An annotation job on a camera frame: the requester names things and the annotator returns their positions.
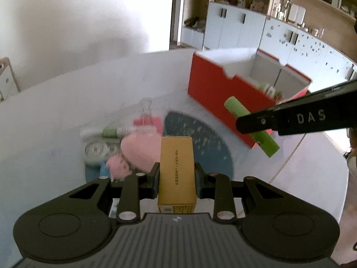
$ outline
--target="white drawer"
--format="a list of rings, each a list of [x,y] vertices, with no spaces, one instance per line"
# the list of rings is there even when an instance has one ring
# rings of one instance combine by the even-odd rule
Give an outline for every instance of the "white drawer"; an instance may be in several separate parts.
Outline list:
[[[203,33],[192,30],[191,46],[198,50],[202,50],[203,47]]]
[[[12,77],[10,67],[6,67],[3,73],[0,75],[0,92],[5,100],[10,92],[12,85],[14,84],[14,78]]]
[[[181,30],[181,42],[191,45],[191,40],[192,40],[192,32],[193,30],[190,28],[182,27]]]

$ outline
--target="screw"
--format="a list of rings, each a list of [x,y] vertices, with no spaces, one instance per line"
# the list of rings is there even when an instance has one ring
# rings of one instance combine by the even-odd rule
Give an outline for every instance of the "screw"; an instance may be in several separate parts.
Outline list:
[[[123,211],[119,214],[121,220],[133,220],[136,218],[136,213],[132,211]]]
[[[220,220],[231,220],[234,218],[234,214],[231,211],[222,210],[217,213],[217,218],[219,218]]]
[[[176,216],[176,217],[175,217],[175,218],[173,218],[172,220],[173,220],[173,221],[175,221],[175,222],[177,223],[177,222],[182,221],[182,217],[180,217],[180,216]]]

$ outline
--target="green tube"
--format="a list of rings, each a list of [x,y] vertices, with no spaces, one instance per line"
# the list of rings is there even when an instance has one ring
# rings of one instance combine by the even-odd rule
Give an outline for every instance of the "green tube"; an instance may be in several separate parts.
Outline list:
[[[234,118],[249,115],[250,112],[235,97],[230,97],[224,103],[224,107],[231,113]],[[266,131],[259,131],[249,134],[253,140],[259,144],[260,148],[268,157],[273,156],[279,149],[279,145]]]

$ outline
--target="white container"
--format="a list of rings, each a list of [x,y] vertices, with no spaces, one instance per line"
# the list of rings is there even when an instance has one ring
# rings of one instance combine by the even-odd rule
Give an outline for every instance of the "white container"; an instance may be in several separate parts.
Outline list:
[[[335,8],[338,8],[338,2],[339,2],[339,0],[332,0],[331,5]]]
[[[295,22],[297,11],[299,10],[299,6],[296,4],[292,4],[289,12],[289,21]]]
[[[304,21],[305,17],[305,12],[306,9],[304,7],[299,6],[299,9],[297,10],[296,18],[295,18],[295,23],[301,25]]]

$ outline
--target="ribbed gray surface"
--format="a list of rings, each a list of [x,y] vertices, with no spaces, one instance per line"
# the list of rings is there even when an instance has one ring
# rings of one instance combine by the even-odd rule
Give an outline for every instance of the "ribbed gray surface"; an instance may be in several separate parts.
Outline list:
[[[278,262],[250,248],[231,225],[208,214],[147,214],[136,225],[122,226],[112,241],[87,259],[43,264],[24,259],[16,268],[336,268],[330,259],[307,264]]]

